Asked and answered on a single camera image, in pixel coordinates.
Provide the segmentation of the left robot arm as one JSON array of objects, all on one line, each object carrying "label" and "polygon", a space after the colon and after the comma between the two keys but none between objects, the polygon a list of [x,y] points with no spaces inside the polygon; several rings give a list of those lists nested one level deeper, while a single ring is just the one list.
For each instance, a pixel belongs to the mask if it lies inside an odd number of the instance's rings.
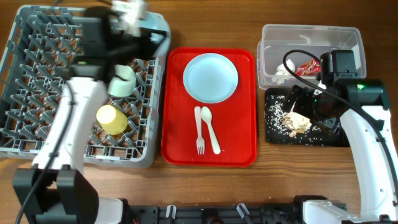
[{"label": "left robot arm", "polygon": [[64,75],[44,145],[31,168],[14,174],[18,216],[30,223],[137,223],[127,200],[100,197],[85,179],[83,151],[109,84],[117,78],[115,67],[164,56],[170,26],[158,13],[96,6],[84,11],[82,33],[83,54]]}]

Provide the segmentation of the white plastic spoon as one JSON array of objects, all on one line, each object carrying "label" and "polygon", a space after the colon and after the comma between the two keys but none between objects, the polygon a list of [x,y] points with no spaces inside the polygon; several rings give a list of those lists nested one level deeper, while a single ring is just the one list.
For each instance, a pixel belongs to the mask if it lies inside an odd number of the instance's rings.
[{"label": "white plastic spoon", "polygon": [[204,122],[208,126],[208,131],[209,131],[209,135],[210,135],[210,141],[211,141],[211,146],[212,146],[213,152],[218,155],[221,153],[221,148],[218,143],[214,129],[212,127],[212,124],[211,124],[212,113],[208,107],[204,106],[201,109],[201,118],[202,118],[202,120],[204,120]]}]

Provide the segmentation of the yellow cup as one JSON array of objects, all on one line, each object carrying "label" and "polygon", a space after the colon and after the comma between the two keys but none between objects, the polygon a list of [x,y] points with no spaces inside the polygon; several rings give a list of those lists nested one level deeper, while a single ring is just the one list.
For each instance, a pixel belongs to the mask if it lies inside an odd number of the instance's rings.
[{"label": "yellow cup", "polygon": [[127,116],[111,105],[104,105],[96,113],[100,126],[110,135],[124,132],[127,127]]}]

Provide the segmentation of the large light blue plate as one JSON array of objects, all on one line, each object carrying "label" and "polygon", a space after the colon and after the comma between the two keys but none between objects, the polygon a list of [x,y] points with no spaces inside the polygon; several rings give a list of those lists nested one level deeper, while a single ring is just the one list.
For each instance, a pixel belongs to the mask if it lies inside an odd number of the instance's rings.
[{"label": "large light blue plate", "polygon": [[232,61],[216,53],[194,57],[183,71],[187,93],[201,103],[227,100],[237,89],[238,81],[238,70]]}]

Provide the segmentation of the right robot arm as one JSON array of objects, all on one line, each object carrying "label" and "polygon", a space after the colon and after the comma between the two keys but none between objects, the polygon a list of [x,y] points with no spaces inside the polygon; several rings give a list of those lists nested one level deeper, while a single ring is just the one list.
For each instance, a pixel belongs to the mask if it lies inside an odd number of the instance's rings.
[{"label": "right robot arm", "polygon": [[306,87],[292,87],[284,110],[320,128],[343,130],[354,159],[361,211],[353,215],[327,199],[308,199],[300,203],[302,223],[397,223],[397,152],[385,85],[359,77],[352,50],[333,50],[314,59],[324,87],[291,72]]}]

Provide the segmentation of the white plastic fork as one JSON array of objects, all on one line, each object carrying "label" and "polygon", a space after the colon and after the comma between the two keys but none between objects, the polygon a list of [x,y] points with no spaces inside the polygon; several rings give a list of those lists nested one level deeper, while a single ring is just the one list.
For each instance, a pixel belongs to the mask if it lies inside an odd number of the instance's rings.
[{"label": "white plastic fork", "polygon": [[196,106],[194,108],[194,114],[195,114],[195,122],[196,122],[196,127],[197,127],[197,140],[196,140],[196,146],[197,146],[197,152],[199,155],[204,155],[205,153],[205,141],[202,137],[202,131],[201,131],[201,108],[199,106]]}]

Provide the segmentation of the green bowl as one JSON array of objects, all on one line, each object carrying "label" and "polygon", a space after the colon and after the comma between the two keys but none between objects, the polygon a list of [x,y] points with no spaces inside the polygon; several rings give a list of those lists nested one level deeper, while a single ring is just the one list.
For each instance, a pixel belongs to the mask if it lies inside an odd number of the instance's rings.
[{"label": "green bowl", "polygon": [[116,65],[115,77],[108,86],[108,94],[115,97],[127,97],[133,94],[136,87],[134,70],[128,65]]}]

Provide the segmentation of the red snack wrapper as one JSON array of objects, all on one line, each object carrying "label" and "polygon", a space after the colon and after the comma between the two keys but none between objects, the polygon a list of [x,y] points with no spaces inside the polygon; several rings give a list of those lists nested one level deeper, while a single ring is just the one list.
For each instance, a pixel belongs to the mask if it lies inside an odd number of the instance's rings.
[{"label": "red snack wrapper", "polygon": [[320,63],[314,58],[307,63],[296,68],[295,73],[298,76],[314,76],[321,72]]}]

